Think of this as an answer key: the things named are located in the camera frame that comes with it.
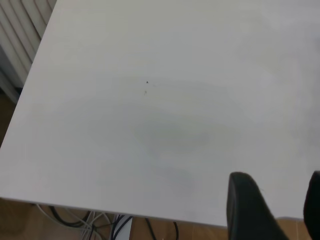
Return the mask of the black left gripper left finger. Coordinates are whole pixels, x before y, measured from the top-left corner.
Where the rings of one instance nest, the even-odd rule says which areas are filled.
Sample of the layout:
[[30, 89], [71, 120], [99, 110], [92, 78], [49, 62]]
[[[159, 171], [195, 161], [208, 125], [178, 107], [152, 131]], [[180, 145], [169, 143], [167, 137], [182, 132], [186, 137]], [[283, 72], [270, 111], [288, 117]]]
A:
[[229, 175], [226, 219], [229, 240], [287, 240], [254, 179], [244, 172]]

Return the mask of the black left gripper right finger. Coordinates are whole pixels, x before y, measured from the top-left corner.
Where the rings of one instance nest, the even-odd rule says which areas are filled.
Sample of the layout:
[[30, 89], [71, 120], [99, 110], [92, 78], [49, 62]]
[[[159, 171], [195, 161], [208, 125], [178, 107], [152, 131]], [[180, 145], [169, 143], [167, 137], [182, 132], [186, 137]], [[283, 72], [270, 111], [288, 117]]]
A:
[[320, 171], [314, 171], [309, 181], [304, 207], [303, 220], [312, 240], [320, 239]]

